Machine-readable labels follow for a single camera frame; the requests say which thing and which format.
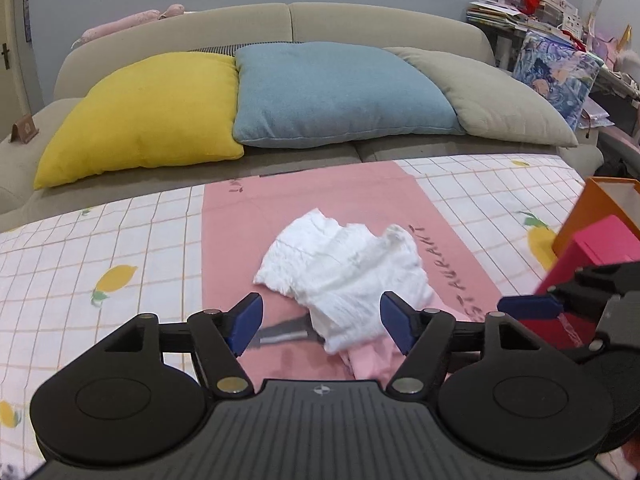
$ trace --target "sofa backrest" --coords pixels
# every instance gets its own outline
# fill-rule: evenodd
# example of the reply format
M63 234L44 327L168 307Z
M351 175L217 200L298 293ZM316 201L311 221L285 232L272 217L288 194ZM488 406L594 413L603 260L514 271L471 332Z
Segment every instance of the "sofa backrest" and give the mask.
M357 4L257 4L192 12L90 41L66 56L54 99L84 97L110 73L156 54L260 41L413 46L494 63L484 33L449 18Z
M289 9L294 41L412 46L495 63L484 32L449 18L356 4L296 3Z
M72 51L60 68L53 98L84 97L110 73L156 54L257 41L292 41L286 4L223 7L145 23Z

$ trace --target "beige pillow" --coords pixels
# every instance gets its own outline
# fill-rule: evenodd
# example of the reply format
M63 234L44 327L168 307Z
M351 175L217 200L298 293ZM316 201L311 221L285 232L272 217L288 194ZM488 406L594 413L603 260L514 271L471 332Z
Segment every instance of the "beige pillow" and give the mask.
M420 48L386 48L433 81L466 132L487 139L577 146L562 115L536 91L475 59Z

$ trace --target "lemon print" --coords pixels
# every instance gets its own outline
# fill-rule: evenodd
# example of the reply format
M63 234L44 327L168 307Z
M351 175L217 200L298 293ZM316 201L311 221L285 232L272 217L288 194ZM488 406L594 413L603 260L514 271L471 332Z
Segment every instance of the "lemon print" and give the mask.
M527 242L531 254L535 256L543 269L551 269L558 259L551 249L556 233L537 216L525 211L521 211L521 213L527 216L524 225L531 226L531 229L527 231Z
M0 424L15 428L22 420L22 414L14 410L6 400L0 400Z
M95 284L94 291L91 293L91 304L102 306L102 302L108 298L107 292L114 292L127 285L137 269L135 266L118 265L107 270Z

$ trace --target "pink mat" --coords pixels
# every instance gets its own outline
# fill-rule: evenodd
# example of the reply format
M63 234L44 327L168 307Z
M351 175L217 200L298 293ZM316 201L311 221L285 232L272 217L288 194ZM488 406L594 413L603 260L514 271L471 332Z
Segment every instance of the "pink mat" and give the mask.
M496 286L414 177L394 162L207 184L202 207L203 308L228 310L256 291L264 299L262 326L304 315L306 310L295 301L252 281L276 236L316 207L342 225L363 223L377 236L390 224L404 227L414 234L429 283L445 304L473 320L495 310L501 297ZM240 362L257 388L264 378L353 379L339 356L328 356L314 342L250 349Z

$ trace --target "door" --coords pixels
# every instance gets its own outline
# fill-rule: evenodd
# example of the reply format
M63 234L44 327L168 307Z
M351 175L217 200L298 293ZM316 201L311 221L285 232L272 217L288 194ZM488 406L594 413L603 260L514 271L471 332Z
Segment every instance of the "door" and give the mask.
M28 113L22 75L14 49L14 0L0 0L0 140Z

